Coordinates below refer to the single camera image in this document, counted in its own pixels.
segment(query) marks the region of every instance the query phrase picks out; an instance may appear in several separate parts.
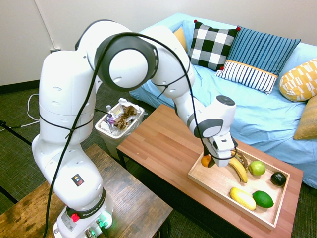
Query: yellow patterned pillow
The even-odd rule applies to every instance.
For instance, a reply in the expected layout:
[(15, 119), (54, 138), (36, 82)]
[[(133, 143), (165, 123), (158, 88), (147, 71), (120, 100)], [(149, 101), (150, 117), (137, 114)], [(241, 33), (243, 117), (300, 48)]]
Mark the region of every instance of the yellow patterned pillow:
[(288, 71), (281, 77), (279, 91), (293, 102), (317, 95), (317, 58)]
[(308, 100), (293, 138), (295, 140), (317, 139), (317, 96)]
[(184, 33), (183, 28), (181, 27), (177, 31), (175, 31), (174, 35), (179, 40), (179, 42), (182, 44), (182, 46), (184, 47), (185, 51), (188, 52), (187, 45), (186, 45), (186, 39), (185, 39), (185, 33)]

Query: red button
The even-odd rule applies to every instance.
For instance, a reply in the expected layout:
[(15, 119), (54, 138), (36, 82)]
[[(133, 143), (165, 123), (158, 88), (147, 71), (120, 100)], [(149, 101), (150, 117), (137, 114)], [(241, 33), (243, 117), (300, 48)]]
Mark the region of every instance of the red button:
[(71, 215), (71, 219), (73, 219), (73, 222), (77, 222), (80, 218), (77, 213), (74, 213), (73, 215)]

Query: yellow banana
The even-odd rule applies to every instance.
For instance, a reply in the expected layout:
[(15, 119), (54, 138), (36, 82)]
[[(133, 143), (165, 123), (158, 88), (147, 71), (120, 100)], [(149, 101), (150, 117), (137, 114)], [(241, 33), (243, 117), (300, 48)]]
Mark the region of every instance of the yellow banana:
[(236, 158), (231, 158), (229, 160), (229, 165), (231, 165), (236, 170), (243, 182), (248, 182), (247, 172), (239, 160)]
[(251, 211), (253, 211), (257, 206), (254, 198), (250, 194), (236, 187), (231, 188), (230, 197)]

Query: light blue couch cover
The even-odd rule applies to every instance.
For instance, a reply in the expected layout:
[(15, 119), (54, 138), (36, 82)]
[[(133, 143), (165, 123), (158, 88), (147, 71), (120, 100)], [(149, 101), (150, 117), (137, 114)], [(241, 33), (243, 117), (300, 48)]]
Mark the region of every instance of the light blue couch cover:
[[(176, 31), (183, 27), (187, 48), (190, 49), (194, 20), (213, 28), (233, 29), (236, 26), (177, 13), (155, 25), (164, 25)], [(266, 95), (242, 84), (216, 77), (215, 71), (194, 65), (196, 81), (194, 96), (208, 106), (217, 95), (225, 95), (235, 101), (237, 110), (231, 125), (234, 138), (304, 171), (303, 182), (317, 189), (317, 140), (294, 140), (306, 102), (291, 102), (279, 92), (279, 80), (287, 71), (317, 57), (317, 47), (300, 43), (287, 61), (273, 92)], [(157, 96), (160, 91), (149, 80), (130, 95), (157, 108), (164, 103), (174, 108), (174, 102)]]

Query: coffee table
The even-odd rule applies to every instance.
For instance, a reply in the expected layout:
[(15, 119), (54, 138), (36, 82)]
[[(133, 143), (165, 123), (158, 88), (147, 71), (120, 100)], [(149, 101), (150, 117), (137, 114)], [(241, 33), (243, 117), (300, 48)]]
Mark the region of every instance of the coffee table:
[[(160, 234), (168, 234), (170, 206), (96, 144), (89, 147), (86, 154), (96, 164), (106, 192), (114, 201), (113, 225), (108, 229), (108, 238), (152, 238), (157, 230)], [(0, 216), (0, 237), (42, 237), (49, 189), (49, 184), (44, 182), (3, 213)], [(53, 224), (64, 206), (53, 193), (47, 238), (54, 237)]]
[(245, 215), (187, 177), (201, 155), (203, 146), (174, 109), (159, 106), (118, 147), (151, 174), (158, 182), (146, 184), (176, 210), (182, 212), (215, 237), (290, 238), (302, 184), (303, 171), (237, 141), (239, 148), (290, 174), (279, 219), (270, 230)]

